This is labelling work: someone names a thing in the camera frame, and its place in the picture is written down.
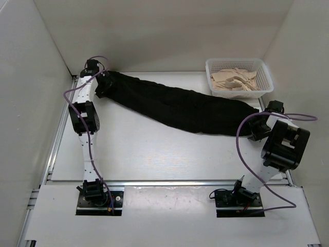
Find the black trousers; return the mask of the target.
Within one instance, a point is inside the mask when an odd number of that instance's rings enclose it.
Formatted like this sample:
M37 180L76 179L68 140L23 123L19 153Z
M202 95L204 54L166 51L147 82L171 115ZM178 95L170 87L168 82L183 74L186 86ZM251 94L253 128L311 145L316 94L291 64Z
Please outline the black trousers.
M107 97L166 126L210 135L235 136L247 116L258 113L245 102L214 97L109 72L112 86Z

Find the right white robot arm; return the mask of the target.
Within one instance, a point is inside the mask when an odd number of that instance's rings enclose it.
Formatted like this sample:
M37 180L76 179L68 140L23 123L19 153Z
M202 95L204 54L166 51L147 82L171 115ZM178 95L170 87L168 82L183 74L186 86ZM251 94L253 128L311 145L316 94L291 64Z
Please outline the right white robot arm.
M240 151L239 136L243 127L250 129L253 141L266 139L260 155L261 161L253 169L243 160ZM235 141L239 158L249 173L236 181L231 201L238 206L251 204L273 176L296 169L309 137L310 131L296 126L284 114L284 106L280 101L270 101L265 111L251 114L242 120Z

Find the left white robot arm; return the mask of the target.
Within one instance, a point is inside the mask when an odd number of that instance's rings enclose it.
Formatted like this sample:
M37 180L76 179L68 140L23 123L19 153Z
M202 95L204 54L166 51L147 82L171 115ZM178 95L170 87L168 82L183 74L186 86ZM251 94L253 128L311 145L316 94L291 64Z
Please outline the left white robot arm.
M78 135L83 153L83 184L78 187L85 201L102 206L109 201L108 190L95 161L95 142L100 130L100 120L94 106L98 86L97 77L105 72L105 66L97 57L88 59L80 72L73 99L68 110L74 132Z

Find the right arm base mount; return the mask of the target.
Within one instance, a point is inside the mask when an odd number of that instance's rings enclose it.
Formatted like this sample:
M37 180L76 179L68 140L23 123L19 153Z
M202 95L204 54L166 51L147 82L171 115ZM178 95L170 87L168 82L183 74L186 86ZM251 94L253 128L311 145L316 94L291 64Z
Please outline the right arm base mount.
M215 201L217 218L256 218L265 217L260 195L254 199L239 199L232 190L216 189L209 194Z

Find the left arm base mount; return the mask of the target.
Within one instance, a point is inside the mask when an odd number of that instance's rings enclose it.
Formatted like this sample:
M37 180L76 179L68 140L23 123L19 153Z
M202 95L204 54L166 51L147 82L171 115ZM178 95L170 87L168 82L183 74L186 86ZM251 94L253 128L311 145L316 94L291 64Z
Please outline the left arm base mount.
M77 216L121 216L124 201L124 190L115 189L109 195L105 185L96 179L93 182L83 181L77 186Z

